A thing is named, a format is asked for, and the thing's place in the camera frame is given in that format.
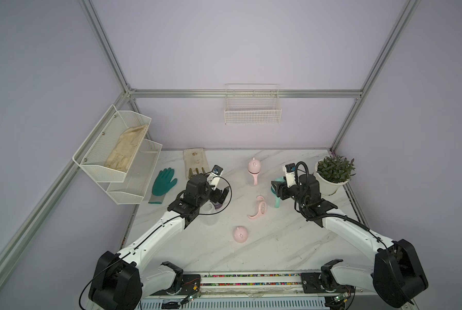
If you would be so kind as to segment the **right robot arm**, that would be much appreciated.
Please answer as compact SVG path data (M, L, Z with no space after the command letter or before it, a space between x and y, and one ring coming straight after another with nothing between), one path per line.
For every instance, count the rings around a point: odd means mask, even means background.
M271 187L280 200L292 199L295 210L307 222L337 234L369 259L367 266L342 259L325 263L317 281L324 291L331 293L344 285L361 288L377 293L389 306L400 308L428 289L427 277L410 242L382 236L347 216L322 198L313 175L284 177L273 181Z

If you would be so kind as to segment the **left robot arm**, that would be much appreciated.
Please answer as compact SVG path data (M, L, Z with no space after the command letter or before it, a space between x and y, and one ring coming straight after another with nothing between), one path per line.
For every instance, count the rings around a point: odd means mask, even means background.
M220 180L222 176L215 172L192 176L185 190L148 231L117 253L107 251L101 255L82 292L102 309L135 309L154 293L179 293L183 287L182 268L169 261L150 271L146 268L168 241L200 215L202 206L231 200L231 186L218 189Z

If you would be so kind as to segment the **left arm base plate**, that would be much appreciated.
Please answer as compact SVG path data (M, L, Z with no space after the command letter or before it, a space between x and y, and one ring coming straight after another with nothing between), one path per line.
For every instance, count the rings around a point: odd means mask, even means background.
M168 295L188 295L195 286L198 288L201 284L201 276L198 274L183 274L182 278L177 282L177 286L172 289L168 289L166 294Z

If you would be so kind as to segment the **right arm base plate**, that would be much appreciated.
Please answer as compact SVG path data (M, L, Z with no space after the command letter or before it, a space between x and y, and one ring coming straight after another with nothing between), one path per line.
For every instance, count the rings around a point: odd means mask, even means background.
M301 273L303 293L352 293L351 285L338 284L333 277L324 276L320 271Z

